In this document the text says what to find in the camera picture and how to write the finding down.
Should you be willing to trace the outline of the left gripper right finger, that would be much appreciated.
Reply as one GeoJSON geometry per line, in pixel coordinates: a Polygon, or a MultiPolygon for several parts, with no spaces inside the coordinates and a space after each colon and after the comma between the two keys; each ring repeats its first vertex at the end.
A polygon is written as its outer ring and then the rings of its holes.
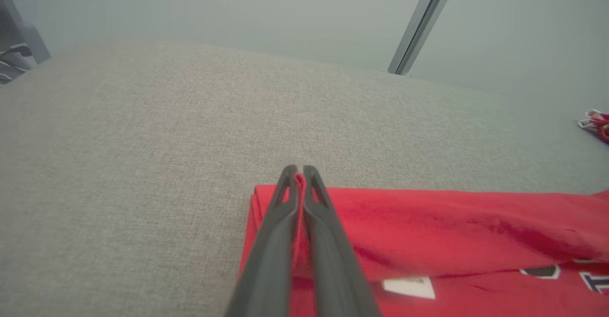
{"type": "Polygon", "coordinates": [[[328,190],[317,169],[303,167],[304,220],[314,268],[318,317],[380,317],[372,287],[364,276],[328,190]]]}

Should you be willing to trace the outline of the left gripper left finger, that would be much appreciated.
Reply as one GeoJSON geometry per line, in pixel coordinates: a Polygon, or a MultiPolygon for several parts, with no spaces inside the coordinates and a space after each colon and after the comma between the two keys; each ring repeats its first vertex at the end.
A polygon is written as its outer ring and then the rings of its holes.
{"type": "Polygon", "coordinates": [[[227,317],[287,317],[292,240],[298,219],[296,165],[281,172],[261,228],[226,309],[227,317]]]}

